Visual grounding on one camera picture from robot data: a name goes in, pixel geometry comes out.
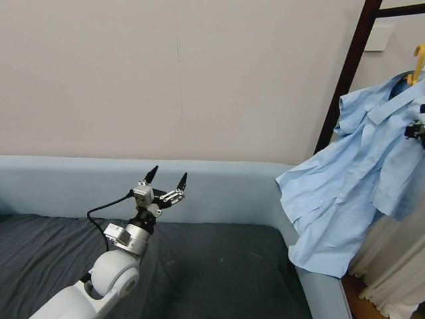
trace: yellow hanger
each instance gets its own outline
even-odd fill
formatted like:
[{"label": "yellow hanger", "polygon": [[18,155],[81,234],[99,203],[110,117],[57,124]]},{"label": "yellow hanger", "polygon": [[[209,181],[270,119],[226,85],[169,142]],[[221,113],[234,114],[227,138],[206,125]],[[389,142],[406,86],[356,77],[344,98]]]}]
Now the yellow hanger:
[{"label": "yellow hanger", "polygon": [[414,70],[414,74],[409,74],[407,76],[407,84],[409,86],[415,85],[418,83],[419,74],[422,70],[422,67],[424,66],[424,59],[425,59],[425,43],[421,43],[416,47],[416,50],[414,51],[413,56],[418,56],[418,64],[416,65],[416,69]]}]

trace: gray bedsheet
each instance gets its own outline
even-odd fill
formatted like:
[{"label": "gray bedsheet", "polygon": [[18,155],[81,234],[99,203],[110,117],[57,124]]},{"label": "gray bedsheet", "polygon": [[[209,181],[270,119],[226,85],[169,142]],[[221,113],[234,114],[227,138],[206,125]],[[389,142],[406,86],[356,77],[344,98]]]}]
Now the gray bedsheet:
[{"label": "gray bedsheet", "polygon": [[[36,215],[1,216],[0,245],[0,317],[8,319],[28,318],[104,250],[87,220]],[[271,227],[159,223],[140,274],[108,318],[311,318]]]}]

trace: light blue bed frame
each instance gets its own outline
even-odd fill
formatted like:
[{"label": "light blue bed frame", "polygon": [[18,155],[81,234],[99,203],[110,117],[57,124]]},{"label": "light blue bed frame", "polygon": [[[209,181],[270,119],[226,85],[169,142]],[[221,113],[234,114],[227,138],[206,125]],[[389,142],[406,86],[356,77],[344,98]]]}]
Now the light blue bed frame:
[{"label": "light blue bed frame", "polygon": [[[177,186],[189,172],[185,200],[159,221],[267,225],[279,229],[286,245],[296,242],[274,181],[291,168],[283,164],[0,156],[0,213],[85,217],[124,196],[155,165],[158,189]],[[125,201],[95,216],[129,219],[134,211],[134,202]],[[297,272],[313,319],[351,319],[340,280]]]}]

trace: white curtain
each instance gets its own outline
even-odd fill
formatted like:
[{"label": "white curtain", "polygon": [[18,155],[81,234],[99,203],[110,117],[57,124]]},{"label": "white curtain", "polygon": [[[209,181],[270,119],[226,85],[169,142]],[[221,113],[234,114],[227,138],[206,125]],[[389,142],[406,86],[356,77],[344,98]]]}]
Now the white curtain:
[{"label": "white curtain", "polygon": [[425,301],[425,193],[403,222],[383,217],[376,223],[349,272],[364,275],[359,298],[390,319],[410,319]]}]

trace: light blue shirt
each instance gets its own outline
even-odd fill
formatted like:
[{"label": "light blue shirt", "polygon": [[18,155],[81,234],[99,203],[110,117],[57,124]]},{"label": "light blue shirt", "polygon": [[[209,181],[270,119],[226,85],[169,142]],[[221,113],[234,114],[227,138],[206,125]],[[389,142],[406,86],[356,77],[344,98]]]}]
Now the light blue shirt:
[{"label": "light blue shirt", "polygon": [[388,100],[405,75],[342,96],[339,139],[276,179],[299,235],[289,248],[298,267],[341,278],[377,213],[401,220],[414,208],[425,151],[404,129],[420,118],[425,81]]}]

